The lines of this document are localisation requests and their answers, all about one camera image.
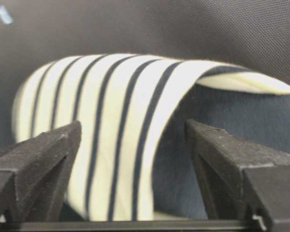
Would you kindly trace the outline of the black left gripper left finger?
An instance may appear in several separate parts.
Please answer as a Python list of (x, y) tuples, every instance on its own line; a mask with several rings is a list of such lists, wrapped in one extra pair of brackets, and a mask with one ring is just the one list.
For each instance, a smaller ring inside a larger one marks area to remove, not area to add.
[(80, 146), (79, 121), (0, 148), (0, 216), (56, 221)]

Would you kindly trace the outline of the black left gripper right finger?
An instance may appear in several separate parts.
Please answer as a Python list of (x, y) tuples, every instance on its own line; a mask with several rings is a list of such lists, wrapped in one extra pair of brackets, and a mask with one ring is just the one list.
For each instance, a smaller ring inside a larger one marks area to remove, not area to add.
[(210, 219), (290, 224), (290, 154), (192, 119), (185, 139)]

